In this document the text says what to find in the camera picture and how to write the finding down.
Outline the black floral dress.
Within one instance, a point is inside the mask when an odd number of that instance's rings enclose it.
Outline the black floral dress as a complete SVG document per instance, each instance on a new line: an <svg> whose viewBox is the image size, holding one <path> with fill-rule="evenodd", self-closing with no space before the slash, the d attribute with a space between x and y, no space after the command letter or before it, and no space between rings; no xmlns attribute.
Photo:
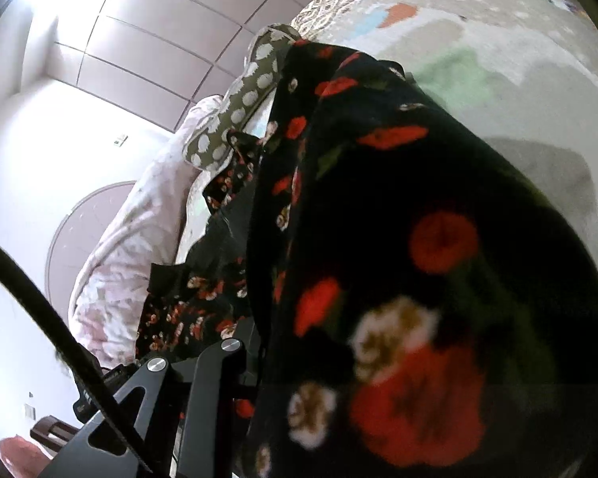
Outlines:
<svg viewBox="0 0 598 478"><path fill-rule="evenodd" d="M136 353L252 318L245 477L598 477L598 270L403 68L300 40L267 135L230 131L204 235L156 265Z"/></svg>

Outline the dark wooden chair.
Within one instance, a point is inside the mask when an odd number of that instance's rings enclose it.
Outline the dark wooden chair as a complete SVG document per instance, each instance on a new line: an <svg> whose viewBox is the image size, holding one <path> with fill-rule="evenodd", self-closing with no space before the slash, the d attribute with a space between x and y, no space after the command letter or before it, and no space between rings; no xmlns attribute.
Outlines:
<svg viewBox="0 0 598 478"><path fill-rule="evenodd" d="M30 429L30 436L51 454L57 454L79 432L79 428L53 415L46 415Z"/></svg>

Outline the pink floral comforter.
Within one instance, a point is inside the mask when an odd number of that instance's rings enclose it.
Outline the pink floral comforter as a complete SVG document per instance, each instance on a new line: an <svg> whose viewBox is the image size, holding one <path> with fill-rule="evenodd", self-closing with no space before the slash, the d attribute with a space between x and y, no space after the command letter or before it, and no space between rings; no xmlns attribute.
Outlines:
<svg viewBox="0 0 598 478"><path fill-rule="evenodd" d="M205 233L210 212L203 189L211 176L185 161L183 147L220 102L220 96L209 96L189 110L169 143L158 148L76 277L69 329L103 368L136 358L151 266L184 262Z"/></svg>

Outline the rounded headboard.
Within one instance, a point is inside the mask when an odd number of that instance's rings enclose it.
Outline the rounded headboard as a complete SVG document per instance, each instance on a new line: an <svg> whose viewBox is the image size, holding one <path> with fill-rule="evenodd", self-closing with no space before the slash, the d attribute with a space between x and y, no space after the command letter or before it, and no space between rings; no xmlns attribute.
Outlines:
<svg viewBox="0 0 598 478"><path fill-rule="evenodd" d="M77 274L134 184L133 181L122 181L94 190L60 222L47 253L45 296L65 321L69 316L69 301Z"/></svg>

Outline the green white patterned pillow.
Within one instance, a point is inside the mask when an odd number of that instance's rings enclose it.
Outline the green white patterned pillow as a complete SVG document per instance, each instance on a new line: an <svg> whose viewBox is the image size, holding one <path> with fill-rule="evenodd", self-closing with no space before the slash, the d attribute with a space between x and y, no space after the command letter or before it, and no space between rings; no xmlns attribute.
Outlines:
<svg viewBox="0 0 598 478"><path fill-rule="evenodd" d="M232 150L229 134L241 131L275 89L285 55L300 39L300 33L287 24L266 26L252 38L242 73L226 90L218 109L194 128L183 148L185 161L210 172L226 161Z"/></svg>

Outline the white wardrobe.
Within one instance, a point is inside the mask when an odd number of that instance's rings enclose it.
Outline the white wardrobe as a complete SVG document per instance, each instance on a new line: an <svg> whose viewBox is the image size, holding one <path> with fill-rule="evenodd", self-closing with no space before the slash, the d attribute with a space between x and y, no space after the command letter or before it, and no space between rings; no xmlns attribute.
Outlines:
<svg viewBox="0 0 598 478"><path fill-rule="evenodd" d="M250 40L311 0L24 0L50 78L172 131L242 72Z"/></svg>

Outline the patchwork quilted bedspread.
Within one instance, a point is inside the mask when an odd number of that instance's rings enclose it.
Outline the patchwork quilted bedspread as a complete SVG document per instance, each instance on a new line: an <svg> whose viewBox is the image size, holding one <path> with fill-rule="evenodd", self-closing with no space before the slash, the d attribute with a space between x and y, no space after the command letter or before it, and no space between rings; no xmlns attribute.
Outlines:
<svg viewBox="0 0 598 478"><path fill-rule="evenodd" d="M565 0L311 0L309 41L399 63L516 166L598 265L598 31ZM244 125L262 136L274 90Z"/></svg>

